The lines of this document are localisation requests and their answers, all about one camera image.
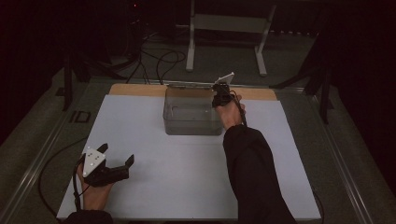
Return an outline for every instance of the person's right hand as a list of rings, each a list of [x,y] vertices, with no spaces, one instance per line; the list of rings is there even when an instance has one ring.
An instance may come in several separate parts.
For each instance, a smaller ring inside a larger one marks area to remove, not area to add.
[[[241,95],[237,95],[236,97],[238,99],[238,102],[242,99]],[[243,104],[240,105],[245,113],[245,105]],[[227,131],[229,128],[235,125],[242,123],[242,118],[239,112],[239,108],[233,100],[225,106],[221,106],[221,105],[217,106],[216,111],[219,113],[225,131]]]

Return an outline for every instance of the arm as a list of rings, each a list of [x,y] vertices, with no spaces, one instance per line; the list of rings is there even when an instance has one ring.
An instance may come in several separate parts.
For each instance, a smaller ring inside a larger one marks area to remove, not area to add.
[[[83,194],[84,209],[70,214],[63,222],[64,224],[112,224],[113,218],[105,211],[108,195],[113,187],[109,184],[103,187],[90,187],[82,177],[82,164],[78,167],[78,178],[81,188],[85,189]]]
[[[238,201],[238,223],[296,223],[282,198],[273,155],[262,133],[241,124],[234,102],[216,110],[226,130],[223,146]]]

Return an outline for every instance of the wooden board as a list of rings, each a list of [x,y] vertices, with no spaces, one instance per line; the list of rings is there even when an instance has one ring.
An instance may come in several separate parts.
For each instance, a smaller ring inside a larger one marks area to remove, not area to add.
[[[246,100],[275,101],[276,95],[273,90],[259,88],[231,88],[236,94],[242,95]],[[165,96],[166,86],[144,84],[114,84],[109,92],[110,95],[140,95],[140,96]]]

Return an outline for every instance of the person's left hand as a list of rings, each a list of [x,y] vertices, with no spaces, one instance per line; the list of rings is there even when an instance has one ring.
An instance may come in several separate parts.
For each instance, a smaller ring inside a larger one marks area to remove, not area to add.
[[[81,189],[85,190],[83,195],[84,210],[104,210],[108,198],[108,194],[113,187],[113,184],[109,184],[103,187],[89,186],[84,182],[82,177],[83,164],[80,164],[77,169],[79,181],[81,182]]]

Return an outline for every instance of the white paper sheet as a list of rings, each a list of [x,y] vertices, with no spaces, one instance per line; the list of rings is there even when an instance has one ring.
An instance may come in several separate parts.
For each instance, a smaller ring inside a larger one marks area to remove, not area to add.
[[[163,97],[106,96],[87,147],[108,143],[107,167],[134,154],[130,178],[117,183],[106,206],[114,218],[235,219],[221,136],[167,135]],[[320,218],[300,155],[278,101],[243,100],[247,124],[270,145],[282,195],[296,219]],[[76,210],[72,185],[58,217]]]

